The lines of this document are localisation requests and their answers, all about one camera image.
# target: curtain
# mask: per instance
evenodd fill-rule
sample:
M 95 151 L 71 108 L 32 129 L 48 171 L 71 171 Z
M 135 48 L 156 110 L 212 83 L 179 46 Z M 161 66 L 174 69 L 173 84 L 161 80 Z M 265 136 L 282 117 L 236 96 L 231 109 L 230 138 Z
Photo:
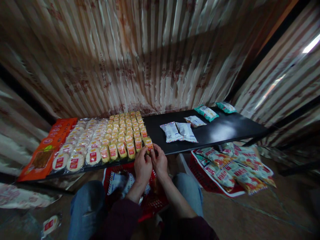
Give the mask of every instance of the curtain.
M 0 62 L 55 117 L 222 101 L 289 0 L 0 2 Z

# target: white packet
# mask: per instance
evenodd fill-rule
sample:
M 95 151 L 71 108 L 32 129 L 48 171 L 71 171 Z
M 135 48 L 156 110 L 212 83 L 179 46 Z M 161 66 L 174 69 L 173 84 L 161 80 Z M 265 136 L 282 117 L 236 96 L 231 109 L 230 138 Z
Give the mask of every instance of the white packet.
M 188 141 L 188 142 L 195 142 L 197 143 L 196 137 L 193 135 L 192 129 L 191 129 L 191 123 L 177 123 L 177 128 L 180 132 L 180 134 L 183 136 L 183 139 L 180 141 Z
M 177 129 L 174 122 L 160 125 L 160 127 L 166 134 L 166 137 L 167 137 L 166 142 L 167 143 L 183 139 L 183 136 L 181 136 L 179 134 L 178 129 Z
M 184 118 L 188 123 L 191 123 L 192 127 L 200 127 L 200 126 L 204 126 L 207 125 L 204 121 L 202 121 L 200 118 L 198 118 L 197 116 L 190 116 L 190 117 L 186 117 Z

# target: floor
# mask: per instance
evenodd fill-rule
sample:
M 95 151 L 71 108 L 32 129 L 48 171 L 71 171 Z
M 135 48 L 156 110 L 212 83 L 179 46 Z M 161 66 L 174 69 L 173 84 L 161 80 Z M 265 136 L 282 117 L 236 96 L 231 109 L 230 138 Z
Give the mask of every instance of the floor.
M 305 175 L 282 177 L 278 166 L 262 157 L 274 172 L 278 188 L 269 188 L 253 196 L 243 195 L 229 199 L 219 194 L 202 191 L 205 220 L 219 238 L 224 239 L 318 239 L 319 228 L 311 209 L 308 191 L 319 184 Z M 170 173 L 176 172 L 174 157 L 168 158 Z M 102 180 L 103 170 L 86 173 L 74 186 L 78 189 L 88 180 Z M 61 212 L 62 225 L 46 239 L 66 239 L 70 216 L 71 196 L 63 196 L 47 208 L 33 210 L 0 210 L 0 235 L 4 239 L 40 239 L 43 221 Z M 157 239 L 160 229 L 151 219 L 140 224 L 132 239 Z

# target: striped curtain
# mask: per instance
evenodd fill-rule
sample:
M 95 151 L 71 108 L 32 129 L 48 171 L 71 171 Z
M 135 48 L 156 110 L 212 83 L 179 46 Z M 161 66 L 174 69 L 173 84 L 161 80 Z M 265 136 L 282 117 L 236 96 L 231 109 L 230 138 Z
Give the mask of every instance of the striped curtain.
M 296 0 L 0 1 L 0 62 L 55 117 L 210 105 Z
M 238 111 L 266 127 L 320 95 L 320 6 L 311 1 L 236 94 Z M 262 146 L 281 146 L 319 119 L 314 109 L 263 139 Z

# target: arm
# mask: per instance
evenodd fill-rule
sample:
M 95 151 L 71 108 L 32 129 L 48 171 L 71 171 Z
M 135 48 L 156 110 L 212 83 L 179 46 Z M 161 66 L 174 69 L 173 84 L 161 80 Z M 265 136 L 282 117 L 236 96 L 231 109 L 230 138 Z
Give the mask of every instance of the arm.
M 111 211 L 101 228 L 90 239 L 130 239 L 142 216 L 138 205 L 152 172 L 152 162 L 149 156 L 144 158 L 146 148 L 143 147 L 136 155 L 134 170 L 136 180 L 126 197 L 113 204 Z

